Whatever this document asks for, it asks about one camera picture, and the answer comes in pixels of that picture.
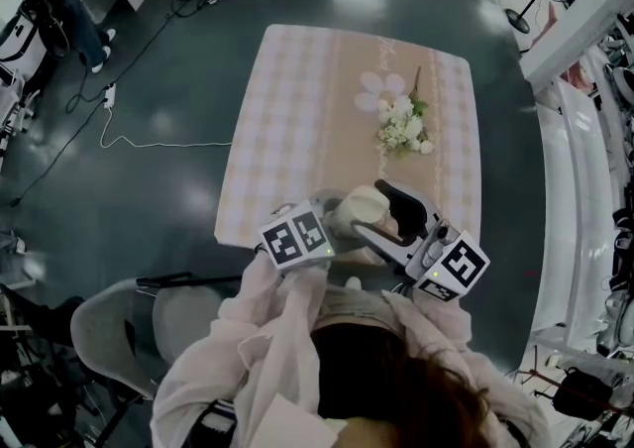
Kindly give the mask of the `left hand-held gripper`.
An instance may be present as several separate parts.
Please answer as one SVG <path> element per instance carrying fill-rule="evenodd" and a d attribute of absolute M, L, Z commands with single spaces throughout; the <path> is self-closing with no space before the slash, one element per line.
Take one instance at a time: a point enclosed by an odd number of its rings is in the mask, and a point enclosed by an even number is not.
<path fill-rule="evenodd" d="M 325 213 L 335 210 L 347 196 L 339 189 L 322 188 L 301 202 L 284 203 L 271 213 L 259 237 L 277 270 L 309 267 L 332 260 L 336 252 L 353 252 L 368 244 L 357 234 L 331 235 L 323 224 Z"/>

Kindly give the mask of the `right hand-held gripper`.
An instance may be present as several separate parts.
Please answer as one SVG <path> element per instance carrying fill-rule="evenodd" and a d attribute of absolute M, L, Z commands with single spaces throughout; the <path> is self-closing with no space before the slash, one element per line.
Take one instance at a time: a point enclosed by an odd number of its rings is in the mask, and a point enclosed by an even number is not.
<path fill-rule="evenodd" d="M 440 212 L 427 194 L 385 179 L 374 187 L 388 199 L 401 240 L 363 222 L 352 224 L 356 235 L 387 262 L 405 267 L 414 289 L 444 302 L 465 296 L 490 265 L 474 238 L 439 221 Z"/>

